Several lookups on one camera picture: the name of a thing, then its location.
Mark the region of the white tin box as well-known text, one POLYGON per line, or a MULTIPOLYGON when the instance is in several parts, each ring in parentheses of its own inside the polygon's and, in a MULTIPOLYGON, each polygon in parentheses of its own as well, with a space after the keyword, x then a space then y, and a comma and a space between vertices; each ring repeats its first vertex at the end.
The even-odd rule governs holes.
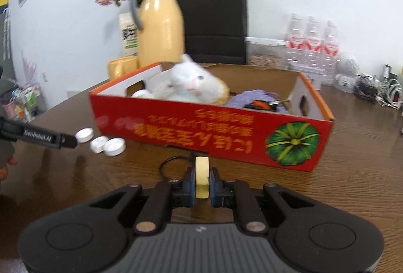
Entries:
POLYGON ((304 64, 291 62, 289 69, 303 73, 306 78, 314 85, 316 90, 320 90, 324 81, 324 70, 318 67, 311 67, 304 64))

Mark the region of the white bottle cap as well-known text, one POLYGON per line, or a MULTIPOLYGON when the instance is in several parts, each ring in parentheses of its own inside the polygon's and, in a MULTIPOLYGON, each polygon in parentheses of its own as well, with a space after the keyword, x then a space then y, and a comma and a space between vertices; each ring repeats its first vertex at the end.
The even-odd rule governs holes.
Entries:
POLYGON ((105 150, 105 145, 109 141, 106 136, 99 136, 91 140, 89 148, 94 154, 99 154, 105 150))
POLYGON ((126 149, 126 142, 124 139, 116 137, 108 140, 104 146, 104 153, 108 157, 115 157, 126 149))
POLYGON ((86 143, 90 141, 94 136, 94 130, 92 128, 84 128, 79 130, 76 134, 76 140, 78 143, 86 143))

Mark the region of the black paper bag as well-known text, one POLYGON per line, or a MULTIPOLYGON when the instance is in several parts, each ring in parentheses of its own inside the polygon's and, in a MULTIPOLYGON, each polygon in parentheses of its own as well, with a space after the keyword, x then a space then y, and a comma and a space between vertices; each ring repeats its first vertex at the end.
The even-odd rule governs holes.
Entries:
POLYGON ((185 51, 198 63, 246 64, 247 0, 177 0, 185 51))

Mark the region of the yellow mug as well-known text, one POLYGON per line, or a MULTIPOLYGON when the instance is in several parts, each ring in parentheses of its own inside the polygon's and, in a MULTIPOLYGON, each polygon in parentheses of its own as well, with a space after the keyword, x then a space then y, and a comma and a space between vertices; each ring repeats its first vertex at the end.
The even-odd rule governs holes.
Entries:
POLYGON ((139 68, 136 56, 125 56, 112 60, 107 65, 110 80, 115 80, 125 74, 132 73, 139 68))

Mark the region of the left water bottle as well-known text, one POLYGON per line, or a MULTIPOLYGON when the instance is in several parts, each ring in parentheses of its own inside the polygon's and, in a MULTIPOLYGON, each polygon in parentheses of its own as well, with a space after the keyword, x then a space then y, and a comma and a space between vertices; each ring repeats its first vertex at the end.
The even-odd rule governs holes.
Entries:
POLYGON ((286 30, 286 54, 289 62, 300 64, 304 41, 302 21, 293 13, 286 30))

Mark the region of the middle water bottle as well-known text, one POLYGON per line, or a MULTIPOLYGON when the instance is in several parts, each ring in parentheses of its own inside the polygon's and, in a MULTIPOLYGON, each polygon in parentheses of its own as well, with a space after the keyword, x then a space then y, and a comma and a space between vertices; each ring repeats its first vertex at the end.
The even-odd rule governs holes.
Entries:
POLYGON ((304 34, 305 64, 311 68, 320 68, 322 39, 319 34, 318 20, 309 16, 304 34))

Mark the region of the white milk carton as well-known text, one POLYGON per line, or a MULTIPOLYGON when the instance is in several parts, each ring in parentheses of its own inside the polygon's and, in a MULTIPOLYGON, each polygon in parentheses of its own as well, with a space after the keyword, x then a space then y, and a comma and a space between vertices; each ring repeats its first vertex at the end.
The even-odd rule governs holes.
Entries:
POLYGON ((123 56, 138 55, 137 27, 131 13, 119 15, 123 56))

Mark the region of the purple cloth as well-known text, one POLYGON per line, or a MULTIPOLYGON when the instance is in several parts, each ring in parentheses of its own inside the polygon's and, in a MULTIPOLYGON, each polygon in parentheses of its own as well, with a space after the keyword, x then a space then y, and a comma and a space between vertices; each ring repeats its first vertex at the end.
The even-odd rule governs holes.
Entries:
POLYGON ((271 111, 274 113, 288 112, 288 109, 281 102, 278 94, 264 90, 247 90, 241 94, 237 94, 231 97, 225 106, 238 109, 271 111))

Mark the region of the white robot figurine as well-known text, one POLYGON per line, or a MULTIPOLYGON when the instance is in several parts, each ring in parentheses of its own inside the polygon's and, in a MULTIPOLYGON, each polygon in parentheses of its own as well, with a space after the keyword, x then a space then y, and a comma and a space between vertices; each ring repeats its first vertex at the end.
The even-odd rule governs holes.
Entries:
POLYGON ((357 58, 349 53, 342 53, 338 57, 336 75, 333 78, 333 87, 353 93, 356 76, 359 72, 359 62, 357 58))

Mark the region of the clear seed container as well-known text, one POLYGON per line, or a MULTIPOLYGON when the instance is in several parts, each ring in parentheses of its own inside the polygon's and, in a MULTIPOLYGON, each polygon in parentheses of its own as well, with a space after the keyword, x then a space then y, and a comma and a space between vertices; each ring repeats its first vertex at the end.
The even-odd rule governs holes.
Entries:
POLYGON ((284 40, 249 36, 245 42, 248 65, 288 69, 287 43, 284 40))

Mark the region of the cream tape roll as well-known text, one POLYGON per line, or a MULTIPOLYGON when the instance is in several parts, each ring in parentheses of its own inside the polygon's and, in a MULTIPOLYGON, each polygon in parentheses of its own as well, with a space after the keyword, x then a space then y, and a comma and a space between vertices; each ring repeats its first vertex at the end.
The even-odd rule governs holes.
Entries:
POLYGON ((210 165, 208 157, 195 159, 195 196, 207 199, 210 194, 210 165))

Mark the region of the orange cardboard box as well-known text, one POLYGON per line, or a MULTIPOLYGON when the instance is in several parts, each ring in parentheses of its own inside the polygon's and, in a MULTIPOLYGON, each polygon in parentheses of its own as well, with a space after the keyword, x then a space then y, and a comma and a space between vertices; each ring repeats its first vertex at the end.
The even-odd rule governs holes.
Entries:
POLYGON ((93 89, 89 98, 100 132, 269 167, 312 171, 317 166, 335 118, 302 73, 235 64, 206 67, 232 94, 275 93, 288 106, 286 113, 133 96, 137 84, 150 86, 171 67, 157 62, 93 89))

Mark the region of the right water bottle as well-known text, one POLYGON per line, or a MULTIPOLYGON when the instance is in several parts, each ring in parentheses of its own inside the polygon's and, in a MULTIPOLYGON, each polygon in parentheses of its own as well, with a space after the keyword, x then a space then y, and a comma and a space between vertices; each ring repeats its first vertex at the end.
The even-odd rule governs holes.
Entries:
POLYGON ((336 25, 328 21, 324 28, 322 39, 322 66, 324 69, 324 84, 330 85, 335 77, 338 54, 340 52, 340 38, 336 25))

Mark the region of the yellow thermos jug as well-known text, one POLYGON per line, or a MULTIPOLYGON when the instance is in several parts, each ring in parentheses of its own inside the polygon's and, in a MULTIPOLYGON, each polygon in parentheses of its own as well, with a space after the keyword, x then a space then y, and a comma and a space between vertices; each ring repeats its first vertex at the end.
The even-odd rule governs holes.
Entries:
POLYGON ((177 0, 130 0, 141 67, 179 62, 185 53, 184 18, 177 0))

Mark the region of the white plush toy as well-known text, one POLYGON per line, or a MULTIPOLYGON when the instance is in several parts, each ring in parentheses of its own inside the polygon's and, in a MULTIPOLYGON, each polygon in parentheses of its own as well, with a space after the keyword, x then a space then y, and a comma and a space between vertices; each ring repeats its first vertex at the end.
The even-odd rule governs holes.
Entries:
POLYGON ((225 82, 197 64, 187 54, 172 68, 152 77, 133 98, 224 105, 229 99, 225 82))

